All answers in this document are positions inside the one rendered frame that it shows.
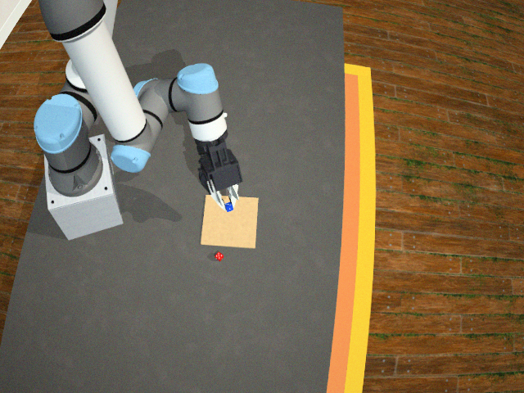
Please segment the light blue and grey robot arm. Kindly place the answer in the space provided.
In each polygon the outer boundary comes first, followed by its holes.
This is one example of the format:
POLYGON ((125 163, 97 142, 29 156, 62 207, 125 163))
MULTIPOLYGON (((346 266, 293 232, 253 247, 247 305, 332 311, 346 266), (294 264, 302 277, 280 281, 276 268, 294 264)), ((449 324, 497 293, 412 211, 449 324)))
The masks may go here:
POLYGON ((34 117, 48 177, 61 195, 82 196, 102 176, 101 154, 88 138, 99 114, 115 140, 111 160, 131 173, 144 168, 170 112, 186 111, 197 140, 213 144, 224 133, 228 115, 211 65, 189 65, 176 78, 149 79, 133 88, 112 40, 118 0, 38 3, 52 39, 70 57, 63 88, 34 117))

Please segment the tan flat mat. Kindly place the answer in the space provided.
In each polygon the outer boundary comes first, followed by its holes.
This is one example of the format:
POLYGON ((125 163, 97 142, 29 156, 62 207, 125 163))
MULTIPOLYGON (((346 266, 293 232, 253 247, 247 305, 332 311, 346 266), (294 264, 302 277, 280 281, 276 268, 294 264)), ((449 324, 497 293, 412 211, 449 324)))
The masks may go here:
POLYGON ((227 212, 206 195, 201 245, 255 248, 258 199, 240 196, 227 212))

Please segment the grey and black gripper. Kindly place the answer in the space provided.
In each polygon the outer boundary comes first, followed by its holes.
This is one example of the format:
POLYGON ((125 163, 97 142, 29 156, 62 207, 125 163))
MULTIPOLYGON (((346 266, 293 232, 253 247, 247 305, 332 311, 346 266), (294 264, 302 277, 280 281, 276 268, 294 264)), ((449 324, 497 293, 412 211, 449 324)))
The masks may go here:
POLYGON ((239 162, 237 161, 235 155, 231 152, 230 149, 227 148, 227 152, 225 152, 225 139, 227 136, 228 131, 226 129, 226 131, 219 138, 213 140, 213 144, 211 144, 211 141, 200 141, 194 138, 197 146, 205 148, 208 147, 208 150, 206 148, 206 153, 201 155, 201 161, 198 161, 202 166, 201 168, 198 168, 201 184, 209 192, 217 204, 225 211, 226 207, 224 200, 221 198, 219 191, 228 188, 229 200, 234 208, 236 201, 239 200, 239 196, 237 194, 238 184, 243 182, 239 162), (222 160, 220 159, 220 156, 222 160))

